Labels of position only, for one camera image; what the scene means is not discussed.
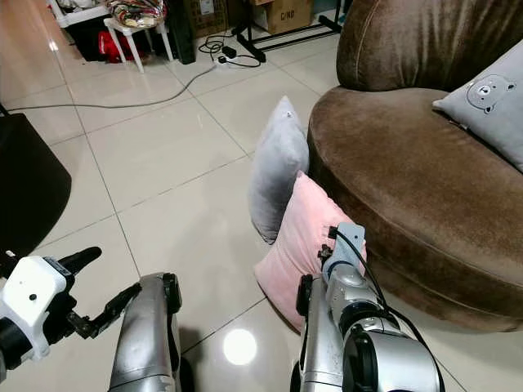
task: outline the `light gray pillow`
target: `light gray pillow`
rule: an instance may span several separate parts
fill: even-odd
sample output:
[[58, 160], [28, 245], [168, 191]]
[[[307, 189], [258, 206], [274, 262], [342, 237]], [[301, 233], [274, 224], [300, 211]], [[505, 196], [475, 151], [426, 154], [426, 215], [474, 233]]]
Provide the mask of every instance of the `light gray pillow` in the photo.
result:
[[433, 105], [523, 172], [523, 41]]
[[254, 227], [273, 243], [298, 171], [309, 170], [309, 148], [296, 111], [284, 96], [258, 141], [248, 187], [248, 206]]

